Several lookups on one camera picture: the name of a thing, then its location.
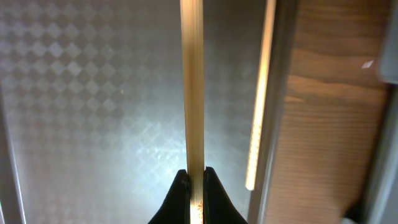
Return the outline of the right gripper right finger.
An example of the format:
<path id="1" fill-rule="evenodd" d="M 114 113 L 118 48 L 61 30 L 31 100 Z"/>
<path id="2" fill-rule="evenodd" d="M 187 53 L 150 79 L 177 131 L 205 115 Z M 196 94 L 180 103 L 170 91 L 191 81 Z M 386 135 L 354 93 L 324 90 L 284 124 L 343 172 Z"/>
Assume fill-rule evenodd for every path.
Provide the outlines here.
<path id="1" fill-rule="evenodd" d="M 206 224 L 248 224 L 235 209 L 212 167 L 204 171 L 203 191 Z"/>

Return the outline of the wooden chopstick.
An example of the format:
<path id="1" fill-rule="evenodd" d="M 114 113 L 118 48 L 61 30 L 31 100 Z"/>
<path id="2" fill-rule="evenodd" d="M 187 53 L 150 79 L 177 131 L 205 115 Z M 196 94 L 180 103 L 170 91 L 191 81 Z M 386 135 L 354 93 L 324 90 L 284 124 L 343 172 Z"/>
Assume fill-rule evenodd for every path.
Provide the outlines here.
<path id="1" fill-rule="evenodd" d="M 266 102 L 266 91 L 271 59 L 276 5 L 276 0 L 266 1 L 266 10 L 264 14 L 264 24 L 262 29 L 261 53 L 259 58 L 259 69 L 256 85 L 256 97 L 252 117 L 248 166 L 245 181 L 245 187 L 250 191 L 254 190 L 256 183 L 257 163 L 259 157 L 259 147 L 261 143 L 264 108 Z"/>
<path id="2" fill-rule="evenodd" d="M 204 39 L 203 1 L 180 0 L 187 172 L 190 223 L 204 224 Z"/>

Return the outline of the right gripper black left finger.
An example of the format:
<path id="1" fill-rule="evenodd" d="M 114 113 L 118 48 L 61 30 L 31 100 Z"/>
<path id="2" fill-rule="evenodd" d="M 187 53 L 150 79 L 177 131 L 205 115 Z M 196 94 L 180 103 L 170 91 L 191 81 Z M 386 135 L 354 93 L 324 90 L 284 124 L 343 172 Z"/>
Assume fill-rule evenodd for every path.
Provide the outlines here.
<path id="1" fill-rule="evenodd" d="M 186 170 L 179 170 L 167 195 L 149 224 L 190 223 L 190 178 Z"/>

